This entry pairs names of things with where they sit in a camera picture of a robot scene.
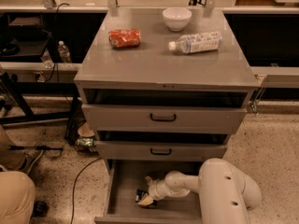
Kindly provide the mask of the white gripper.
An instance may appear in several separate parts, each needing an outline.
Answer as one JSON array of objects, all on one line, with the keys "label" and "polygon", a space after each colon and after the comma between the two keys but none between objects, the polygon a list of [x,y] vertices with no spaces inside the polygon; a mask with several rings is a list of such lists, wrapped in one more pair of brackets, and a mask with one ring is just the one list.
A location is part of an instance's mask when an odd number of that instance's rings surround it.
[{"label": "white gripper", "polygon": [[146,193],[137,203],[141,207],[149,207],[153,204],[153,200],[160,201],[167,196],[168,187],[163,180],[153,180],[150,176],[146,176],[145,180],[149,186],[149,194]]}]

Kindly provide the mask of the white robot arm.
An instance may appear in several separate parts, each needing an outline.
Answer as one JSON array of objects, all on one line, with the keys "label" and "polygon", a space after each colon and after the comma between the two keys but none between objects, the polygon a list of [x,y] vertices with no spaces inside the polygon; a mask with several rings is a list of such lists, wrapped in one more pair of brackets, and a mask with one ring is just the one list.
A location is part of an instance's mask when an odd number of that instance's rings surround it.
[{"label": "white robot arm", "polygon": [[205,161],[198,175],[171,171],[164,179],[147,176],[149,189],[137,202],[148,207],[166,197],[182,198],[191,191],[199,195],[203,224],[250,224],[248,211],[262,202],[257,182],[223,159]]}]

